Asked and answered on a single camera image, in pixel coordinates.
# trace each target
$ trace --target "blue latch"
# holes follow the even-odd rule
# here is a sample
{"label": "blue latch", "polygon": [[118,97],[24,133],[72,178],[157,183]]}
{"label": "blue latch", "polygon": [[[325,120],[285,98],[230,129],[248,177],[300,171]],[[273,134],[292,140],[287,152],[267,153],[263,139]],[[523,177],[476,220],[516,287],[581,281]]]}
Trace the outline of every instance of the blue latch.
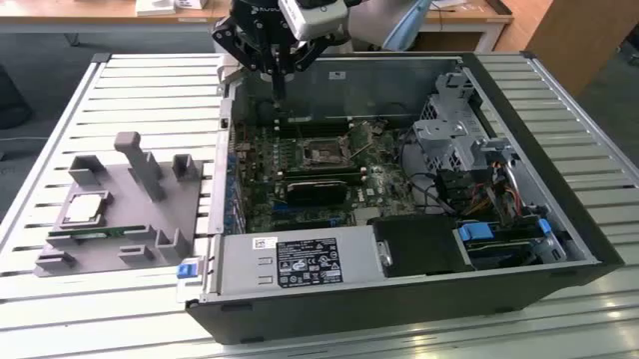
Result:
{"label": "blue latch", "polygon": [[177,279],[197,277],[197,263],[181,263],[177,266]]}
{"label": "blue latch", "polygon": [[493,238],[492,230],[489,229],[488,223],[485,222],[464,224],[461,228],[459,228],[459,236],[461,237],[461,240],[464,242],[473,239]]}
{"label": "blue latch", "polygon": [[545,235],[551,234],[552,233],[552,228],[549,227],[548,221],[544,218],[541,218],[537,221],[537,223],[539,223],[539,227],[541,228],[543,234],[545,234]]}

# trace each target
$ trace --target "floor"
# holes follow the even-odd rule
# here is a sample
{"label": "floor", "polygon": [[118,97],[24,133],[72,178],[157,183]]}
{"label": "floor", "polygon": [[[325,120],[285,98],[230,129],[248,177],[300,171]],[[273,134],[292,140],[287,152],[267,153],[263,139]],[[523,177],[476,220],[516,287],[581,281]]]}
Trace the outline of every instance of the floor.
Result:
{"label": "floor", "polygon": [[[0,35],[0,64],[34,110],[28,123],[0,130],[0,138],[49,135],[93,53],[212,51],[206,34],[82,34],[80,41],[78,47],[69,47],[61,34]],[[623,47],[615,54],[577,101],[639,163],[639,67],[627,64],[629,52]],[[6,152],[0,161],[0,220],[42,145],[42,140],[0,141],[0,152]]]}

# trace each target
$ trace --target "green circuit board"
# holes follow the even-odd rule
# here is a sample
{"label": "green circuit board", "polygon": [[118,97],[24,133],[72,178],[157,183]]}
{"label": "green circuit board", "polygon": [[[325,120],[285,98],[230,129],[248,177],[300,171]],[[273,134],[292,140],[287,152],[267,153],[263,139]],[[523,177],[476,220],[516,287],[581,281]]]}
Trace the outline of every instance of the green circuit board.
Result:
{"label": "green circuit board", "polygon": [[[377,208],[380,215],[415,213],[408,181],[395,161],[397,130],[363,120],[335,137],[281,138],[268,127],[246,131],[250,144],[237,144],[237,148],[248,233],[353,226],[353,211],[367,207]],[[343,156],[331,157],[331,147],[339,147]],[[312,156],[321,160],[311,161]],[[284,193],[291,181],[280,178],[281,173],[311,171],[313,166],[335,167],[335,172],[341,166],[344,171],[356,168],[359,182],[347,187],[341,203],[289,206]],[[316,175],[308,178],[323,180]]]}

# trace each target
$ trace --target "power supply label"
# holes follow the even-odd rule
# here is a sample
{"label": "power supply label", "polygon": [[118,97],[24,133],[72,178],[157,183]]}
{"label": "power supply label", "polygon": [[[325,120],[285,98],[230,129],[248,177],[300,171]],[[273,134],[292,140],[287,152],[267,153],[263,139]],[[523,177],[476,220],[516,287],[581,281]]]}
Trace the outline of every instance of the power supply label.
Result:
{"label": "power supply label", "polygon": [[277,242],[277,284],[281,288],[341,282],[335,238]]}

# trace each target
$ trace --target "metal rail table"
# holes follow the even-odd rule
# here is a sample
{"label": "metal rail table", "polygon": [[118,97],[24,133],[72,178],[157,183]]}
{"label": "metal rail table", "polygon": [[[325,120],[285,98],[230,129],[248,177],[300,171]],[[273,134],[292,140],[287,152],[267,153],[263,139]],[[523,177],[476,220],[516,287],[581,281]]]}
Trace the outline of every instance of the metal rail table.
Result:
{"label": "metal rail table", "polygon": [[[196,232],[206,230],[222,55],[114,55],[89,65],[0,226],[1,357],[635,358],[637,173],[535,60],[480,60],[615,244],[623,269],[516,313],[246,346],[214,343],[182,312],[172,267],[34,277],[33,261],[70,184],[65,169],[86,153],[105,164],[124,163],[110,147],[118,131],[142,134],[141,146],[157,161],[190,152],[208,162]],[[205,251],[201,243],[197,253]]]}

